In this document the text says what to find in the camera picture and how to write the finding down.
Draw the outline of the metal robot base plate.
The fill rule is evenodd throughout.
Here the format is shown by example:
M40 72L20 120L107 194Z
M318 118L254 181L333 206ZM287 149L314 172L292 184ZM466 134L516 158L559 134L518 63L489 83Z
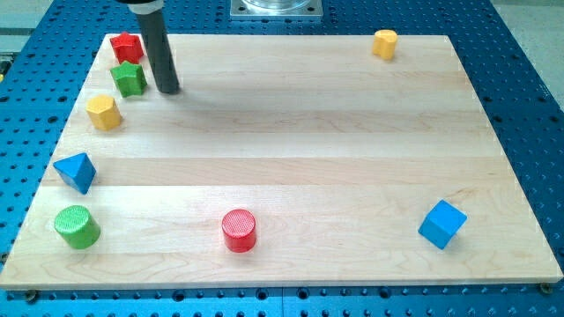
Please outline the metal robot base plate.
M231 0L232 19L320 18L322 0Z

